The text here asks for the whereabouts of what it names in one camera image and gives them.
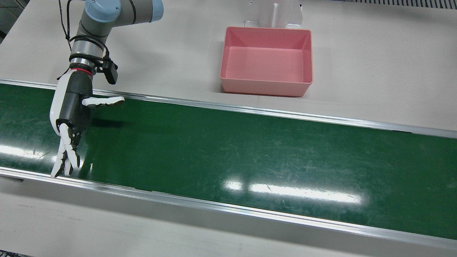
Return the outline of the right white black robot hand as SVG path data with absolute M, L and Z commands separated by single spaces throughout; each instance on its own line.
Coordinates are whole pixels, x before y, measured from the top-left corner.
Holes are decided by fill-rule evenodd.
M 125 101 L 122 96 L 93 97 L 92 78 L 89 71 L 80 68 L 73 68 L 59 78 L 49 114 L 52 128 L 60 138 L 51 177 L 57 177 L 62 172 L 70 176 L 81 167 L 77 147 L 89 125 L 91 108 Z

